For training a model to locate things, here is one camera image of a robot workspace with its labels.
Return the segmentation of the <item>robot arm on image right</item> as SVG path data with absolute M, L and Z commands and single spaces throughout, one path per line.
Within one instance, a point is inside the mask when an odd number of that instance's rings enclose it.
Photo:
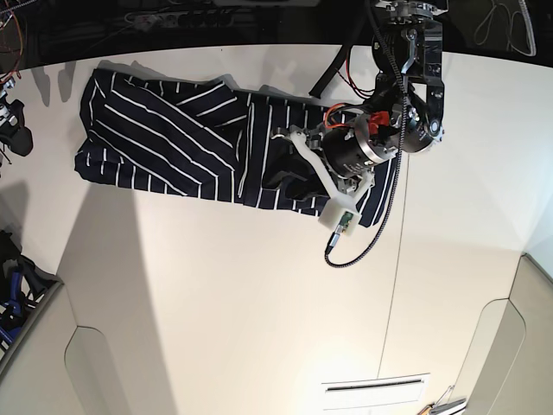
M 268 164 L 262 188 L 282 189 L 292 201 L 362 195 L 377 166 L 440 142 L 445 86 L 437 17 L 446 12 L 446 1 L 366 1 L 356 29 L 369 23 L 373 31 L 374 88 L 362 91 L 348 77 L 362 103 L 326 109 L 315 127 L 278 128 L 273 137 L 287 147 Z

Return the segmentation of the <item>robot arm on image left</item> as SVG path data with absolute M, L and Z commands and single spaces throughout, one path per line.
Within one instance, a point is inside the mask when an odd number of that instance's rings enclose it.
M 30 4 L 32 1 L 1 2 L 1 153 L 5 158 L 6 150 L 27 156 L 34 147 L 23 102 L 9 99 L 9 92 L 21 78 L 26 46 L 26 23 L 18 14 Z

